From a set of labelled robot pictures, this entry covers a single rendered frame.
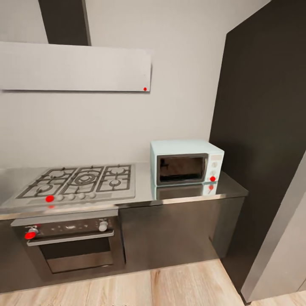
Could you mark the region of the microwave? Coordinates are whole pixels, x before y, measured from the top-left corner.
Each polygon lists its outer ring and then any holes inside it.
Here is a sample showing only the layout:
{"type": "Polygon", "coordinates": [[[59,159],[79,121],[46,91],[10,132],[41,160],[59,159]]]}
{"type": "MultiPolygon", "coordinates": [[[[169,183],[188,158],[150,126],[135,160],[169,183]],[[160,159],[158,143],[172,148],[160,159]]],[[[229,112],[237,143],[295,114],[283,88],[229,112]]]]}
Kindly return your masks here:
{"type": "Polygon", "coordinates": [[[155,186],[215,182],[224,150],[204,139],[150,142],[150,169],[155,186]]]}

